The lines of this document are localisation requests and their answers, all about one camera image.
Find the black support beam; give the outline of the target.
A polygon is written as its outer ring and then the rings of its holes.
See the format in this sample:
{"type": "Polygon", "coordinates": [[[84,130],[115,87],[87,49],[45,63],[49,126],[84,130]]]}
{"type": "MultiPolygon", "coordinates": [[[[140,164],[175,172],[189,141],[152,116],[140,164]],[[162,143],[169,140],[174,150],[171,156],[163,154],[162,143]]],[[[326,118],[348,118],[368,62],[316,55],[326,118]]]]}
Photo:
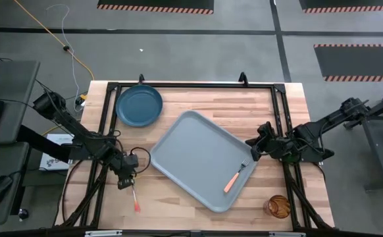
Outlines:
{"type": "Polygon", "coordinates": [[[70,148],[56,144],[24,125],[20,126],[16,140],[17,142],[26,142],[31,148],[62,162],[69,162],[70,148]]]}

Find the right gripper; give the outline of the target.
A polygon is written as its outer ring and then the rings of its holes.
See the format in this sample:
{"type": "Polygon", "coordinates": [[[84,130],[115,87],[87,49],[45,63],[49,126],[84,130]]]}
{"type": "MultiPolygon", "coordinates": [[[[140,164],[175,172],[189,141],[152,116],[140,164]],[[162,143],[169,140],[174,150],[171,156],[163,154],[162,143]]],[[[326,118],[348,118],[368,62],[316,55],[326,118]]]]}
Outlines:
{"type": "Polygon", "coordinates": [[[281,136],[265,135],[246,140],[245,143],[252,147],[251,155],[254,161],[258,161],[261,156],[265,155],[270,155],[272,158],[282,158],[290,149],[290,139],[281,136]]]}

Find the grey side desk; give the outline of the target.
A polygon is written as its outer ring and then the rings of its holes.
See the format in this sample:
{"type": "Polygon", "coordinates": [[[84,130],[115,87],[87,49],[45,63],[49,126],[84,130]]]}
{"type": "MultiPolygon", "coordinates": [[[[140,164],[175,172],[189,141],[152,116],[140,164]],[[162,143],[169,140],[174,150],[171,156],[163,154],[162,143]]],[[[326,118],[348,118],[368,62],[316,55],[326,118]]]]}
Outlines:
{"type": "Polygon", "coordinates": [[[6,176],[9,187],[0,201],[0,224],[11,215],[17,215],[25,187],[22,186],[30,146],[24,142],[0,145],[0,176],[6,176]]]}
{"type": "Polygon", "coordinates": [[[0,62],[0,144],[16,142],[39,66],[37,61],[0,62]]]}

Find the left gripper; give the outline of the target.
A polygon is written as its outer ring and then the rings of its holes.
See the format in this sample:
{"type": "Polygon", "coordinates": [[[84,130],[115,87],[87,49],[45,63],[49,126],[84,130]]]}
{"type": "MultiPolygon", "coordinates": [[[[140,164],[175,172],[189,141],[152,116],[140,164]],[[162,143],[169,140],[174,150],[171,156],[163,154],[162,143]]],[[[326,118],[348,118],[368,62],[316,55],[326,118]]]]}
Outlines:
{"type": "MultiPolygon", "coordinates": [[[[130,167],[126,167],[124,163],[124,158],[127,155],[118,154],[114,158],[111,159],[109,168],[119,177],[118,181],[118,189],[122,190],[126,187],[125,179],[131,177],[133,173],[135,173],[135,169],[131,169],[130,167]]],[[[135,184],[135,180],[133,178],[127,180],[128,187],[133,186],[135,184]]]]}

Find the spoon with orange handle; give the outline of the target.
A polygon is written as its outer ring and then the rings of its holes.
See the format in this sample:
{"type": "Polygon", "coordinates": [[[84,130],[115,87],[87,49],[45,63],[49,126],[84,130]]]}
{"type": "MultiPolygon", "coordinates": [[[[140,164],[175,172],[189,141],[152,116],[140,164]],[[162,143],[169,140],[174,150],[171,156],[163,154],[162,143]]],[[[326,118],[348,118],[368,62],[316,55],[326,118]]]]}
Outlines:
{"type": "Polygon", "coordinates": [[[139,213],[141,211],[141,208],[137,199],[135,186],[132,186],[132,193],[133,193],[133,199],[134,199],[134,210],[135,212],[139,213]]]}

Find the black aluminium table frame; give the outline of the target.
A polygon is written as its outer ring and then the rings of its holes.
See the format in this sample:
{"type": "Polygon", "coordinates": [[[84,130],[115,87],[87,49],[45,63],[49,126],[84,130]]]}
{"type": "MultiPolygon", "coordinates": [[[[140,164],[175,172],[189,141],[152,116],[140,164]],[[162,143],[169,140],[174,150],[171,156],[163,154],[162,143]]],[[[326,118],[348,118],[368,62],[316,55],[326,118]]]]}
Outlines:
{"type": "MultiPolygon", "coordinates": [[[[163,97],[163,111],[157,122],[133,128],[113,118],[115,95],[129,82],[93,81],[81,122],[89,130],[120,131],[125,149],[136,147],[145,164],[145,152],[152,148],[174,121],[194,110],[211,119],[241,140],[255,137],[264,122],[287,127],[310,119],[300,83],[252,82],[163,82],[155,87],[163,97]]],[[[141,208],[134,210],[131,188],[119,190],[117,177],[109,173],[106,185],[91,201],[82,224],[100,229],[121,230],[254,230],[291,231],[290,218],[277,219],[264,212],[272,196],[285,195],[286,185],[280,162],[263,157],[255,167],[238,199],[223,213],[204,207],[181,187],[153,167],[146,167],[136,181],[141,208]]]]}

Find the grey plastic tray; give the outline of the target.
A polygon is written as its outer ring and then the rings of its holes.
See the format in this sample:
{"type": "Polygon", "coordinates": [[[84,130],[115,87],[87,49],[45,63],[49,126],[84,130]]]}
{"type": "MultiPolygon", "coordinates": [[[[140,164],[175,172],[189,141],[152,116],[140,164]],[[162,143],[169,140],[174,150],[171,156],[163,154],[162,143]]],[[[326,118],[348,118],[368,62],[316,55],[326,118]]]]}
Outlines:
{"type": "Polygon", "coordinates": [[[215,213],[231,208],[257,165],[247,144],[197,111],[182,113],[150,154],[156,169],[215,213]],[[246,159],[248,166],[224,193],[246,159]]]}

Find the amber glass cup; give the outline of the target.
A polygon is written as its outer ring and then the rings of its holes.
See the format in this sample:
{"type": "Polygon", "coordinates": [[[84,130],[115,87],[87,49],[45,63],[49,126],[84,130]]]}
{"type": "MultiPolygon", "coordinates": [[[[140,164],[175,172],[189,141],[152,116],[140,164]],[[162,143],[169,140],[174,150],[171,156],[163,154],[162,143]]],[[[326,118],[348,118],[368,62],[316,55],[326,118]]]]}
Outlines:
{"type": "Polygon", "coordinates": [[[267,215],[277,219],[285,219],[291,213],[291,206],[288,199],[282,195],[275,195],[268,199],[263,209],[267,215]]]}

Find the dark blue plate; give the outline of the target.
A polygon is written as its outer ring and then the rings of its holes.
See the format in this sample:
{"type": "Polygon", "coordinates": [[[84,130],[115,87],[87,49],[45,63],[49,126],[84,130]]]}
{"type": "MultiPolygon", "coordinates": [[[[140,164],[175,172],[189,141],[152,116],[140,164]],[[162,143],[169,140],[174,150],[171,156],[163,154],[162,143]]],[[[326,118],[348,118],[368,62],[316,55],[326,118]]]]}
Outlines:
{"type": "Polygon", "coordinates": [[[144,127],[154,123],[162,108],[161,94],[155,88],[143,84],[128,88],[116,101],[117,117],[132,127],[144,127]]]}

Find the white printed box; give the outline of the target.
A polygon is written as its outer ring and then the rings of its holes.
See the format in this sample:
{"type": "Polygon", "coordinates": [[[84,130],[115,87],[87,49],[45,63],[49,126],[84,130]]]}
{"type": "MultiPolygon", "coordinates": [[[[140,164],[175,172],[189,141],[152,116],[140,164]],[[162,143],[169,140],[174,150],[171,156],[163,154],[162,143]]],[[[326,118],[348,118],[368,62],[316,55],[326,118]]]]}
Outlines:
{"type": "MultiPolygon", "coordinates": [[[[48,134],[47,139],[58,145],[62,145],[62,144],[71,144],[73,137],[71,134],[48,134]]],[[[69,166],[72,163],[73,161],[70,159],[67,162],[64,162],[44,153],[41,157],[41,162],[39,167],[41,169],[44,168],[48,171],[63,171],[63,170],[68,170],[69,166]]]]}

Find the black mat with striped edge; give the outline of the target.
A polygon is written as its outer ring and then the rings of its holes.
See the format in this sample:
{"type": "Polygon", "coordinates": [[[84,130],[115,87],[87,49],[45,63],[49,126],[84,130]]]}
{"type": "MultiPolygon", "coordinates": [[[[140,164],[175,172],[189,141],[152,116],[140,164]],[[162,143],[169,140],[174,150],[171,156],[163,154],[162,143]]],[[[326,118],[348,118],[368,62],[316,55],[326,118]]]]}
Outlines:
{"type": "Polygon", "coordinates": [[[299,0],[304,13],[383,11],[383,0],[299,0]]]}
{"type": "Polygon", "coordinates": [[[213,14],[214,0],[98,0],[101,10],[213,14]]]}
{"type": "Polygon", "coordinates": [[[327,82],[383,82],[383,44],[315,44],[327,82]]]}

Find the fork with orange handle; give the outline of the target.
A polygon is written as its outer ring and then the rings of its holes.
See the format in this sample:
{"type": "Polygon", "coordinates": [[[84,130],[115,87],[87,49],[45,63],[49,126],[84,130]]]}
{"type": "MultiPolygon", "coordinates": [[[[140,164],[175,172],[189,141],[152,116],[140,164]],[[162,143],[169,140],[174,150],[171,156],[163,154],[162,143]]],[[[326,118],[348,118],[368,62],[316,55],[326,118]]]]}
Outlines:
{"type": "Polygon", "coordinates": [[[246,159],[241,163],[240,168],[238,169],[237,173],[230,179],[230,181],[224,187],[224,189],[223,189],[224,193],[228,193],[230,191],[231,187],[234,185],[234,183],[237,180],[237,178],[239,177],[240,173],[244,170],[244,168],[246,168],[246,166],[248,166],[248,164],[249,164],[249,159],[246,159]]]}

